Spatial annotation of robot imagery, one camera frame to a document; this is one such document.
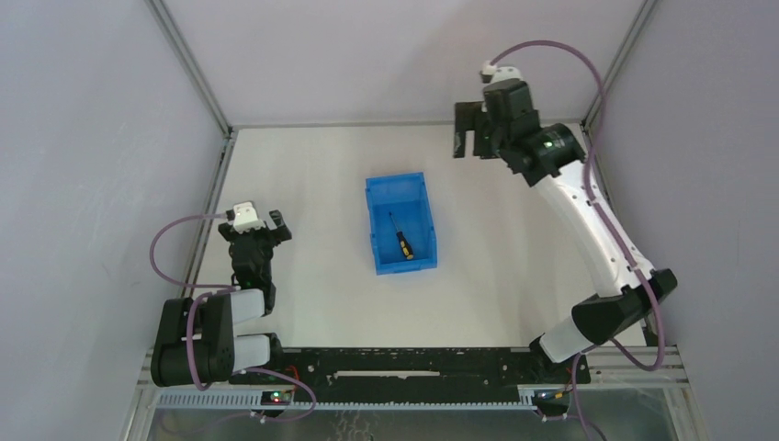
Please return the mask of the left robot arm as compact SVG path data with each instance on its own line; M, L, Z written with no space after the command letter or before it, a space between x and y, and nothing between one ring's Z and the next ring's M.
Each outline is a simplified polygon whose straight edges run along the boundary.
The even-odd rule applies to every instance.
M240 334L237 326L270 315L277 288L271 261L292 233L278 210L272 227L243 203L223 214L218 232L228 243L231 280L204 284L198 297L164 303L150 371L158 387L193 385L205 390L251 368L279 368L282 344L274 333Z

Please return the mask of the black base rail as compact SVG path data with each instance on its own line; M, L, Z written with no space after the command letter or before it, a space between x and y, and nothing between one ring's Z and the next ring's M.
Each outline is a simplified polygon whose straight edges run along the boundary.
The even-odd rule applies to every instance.
M288 348L279 373L319 398L493 396L497 390L548 390L590 383L585 357L550 364L528 348Z

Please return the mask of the aluminium frame rail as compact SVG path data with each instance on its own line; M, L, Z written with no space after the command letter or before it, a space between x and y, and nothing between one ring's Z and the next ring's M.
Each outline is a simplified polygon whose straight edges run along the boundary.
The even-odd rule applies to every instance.
M170 6L166 1L162 0L147 0L143 2L152 13L174 56L184 69L186 77L192 84L196 95L205 106L221 135L220 147L217 150L216 163L211 173L208 193L203 208L204 212L213 213L219 205L220 194L230 166L237 132L232 124L229 123L225 112L221 108L217 96L200 67L195 53L186 41L182 29L176 22ZM202 220L196 228L196 239L186 264L184 281L188 284L195 285L198 283L198 273L207 249L211 225L211 220Z
M604 170L604 160L601 155L601 131L605 123L613 115L612 96L615 86L661 4L662 1L658 0L641 2L638 12L635 14L625 37L620 42L613 60L602 74L605 99L596 95L582 120L581 132L584 135L587 146L596 147L596 157L593 166L594 177L604 193L604 201L615 215L618 214L618 210L614 207L611 198L609 176Z
M564 123L580 127L580 119L542 119L542 124ZM302 123L267 123L267 124L234 124L233 131L249 129L295 129L295 128L327 128L327 127L406 127L406 126L449 126L454 125L454 119L421 119L421 120L369 120L369 121L332 121L332 122L302 122Z

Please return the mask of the aluminium frame back rail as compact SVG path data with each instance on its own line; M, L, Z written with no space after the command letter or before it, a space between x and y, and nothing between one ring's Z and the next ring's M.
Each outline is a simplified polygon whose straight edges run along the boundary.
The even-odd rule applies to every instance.
M542 124L564 123L580 127L580 119L542 119ZM249 129L295 129L295 128L327 128L327 127L406 127L406 126L449 126L454 125L454 119L421 119L421 120L369 120L369 121L332 121L332 122L302 122L302 123L267 123L267 124L234 124L233 131Z

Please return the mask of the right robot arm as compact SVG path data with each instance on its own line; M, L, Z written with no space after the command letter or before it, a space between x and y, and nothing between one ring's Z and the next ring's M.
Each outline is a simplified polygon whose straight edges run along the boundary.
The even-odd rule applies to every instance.
M590 297L531 343L543 367L571 364L586 350L613 341L655 313L677 288L673 272L644 257L603 202L572 130L541 123L527 82L512 78L486 85L481 101L457 102L454 116L454 157L464 157L472 133L475 156L501 159L521 175L572 235L593 283Z

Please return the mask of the blue plastic bin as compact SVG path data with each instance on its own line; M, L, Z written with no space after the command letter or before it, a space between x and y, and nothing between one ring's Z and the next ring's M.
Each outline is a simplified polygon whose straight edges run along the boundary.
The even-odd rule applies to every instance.
M437 238L422 172L370 177L365 195L376 274L400 274L437 267ZM390 220L392 212L414 258L406 260Z

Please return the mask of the aluminium frame right rail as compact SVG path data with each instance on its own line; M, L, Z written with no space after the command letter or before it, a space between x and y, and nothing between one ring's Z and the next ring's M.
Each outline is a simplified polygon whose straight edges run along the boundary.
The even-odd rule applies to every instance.
M641 2L638 12L635 14L625 37L620 42L613 60L602 74L605 99L596 95L582 120L581 132L584 135L587 146L596 147L596 157L593 166L594 177L604 193L604 201L615 215L618 214L618 210L614 207L611 198L609 176L604 170L604 160L601 155L601 131L605 123L613 115L612 96L615 86L661 4L662 1L658 0Z

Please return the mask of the aluminium frame left rail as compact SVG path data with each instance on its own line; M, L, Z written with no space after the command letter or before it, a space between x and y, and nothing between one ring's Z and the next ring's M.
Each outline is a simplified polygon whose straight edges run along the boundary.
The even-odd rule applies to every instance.
M217 96L200 67L195 53L186 41L182 29L176 22L170 6L166 1L162 0L147 0L143 2L152 13L174 56L184 69L186 77L192 84L196 95L205 106L221 135L220 147L217 150L216 163L211 173L208 193L203 208L204 212L213 213L219 205L220 194L230 166L237 132L232 124L229 123L225 112L221 108ZM207 249L211 225L211 220L202 220L196 228L196 239L186 264L184 281L188 284L195 285L198 283L198 273Z

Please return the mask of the black yellow screwdriver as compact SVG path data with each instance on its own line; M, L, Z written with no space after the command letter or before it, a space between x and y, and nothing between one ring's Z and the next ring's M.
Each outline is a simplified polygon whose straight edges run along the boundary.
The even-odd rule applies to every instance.
M395 216L392 212L389 213L390 220L392 221L393 227L396 232L396 238L398 239L401 252L406 260L413 260L414 253L412 246L410 245L409 241L406 239L402 229L400 228L399 224L397 223Z

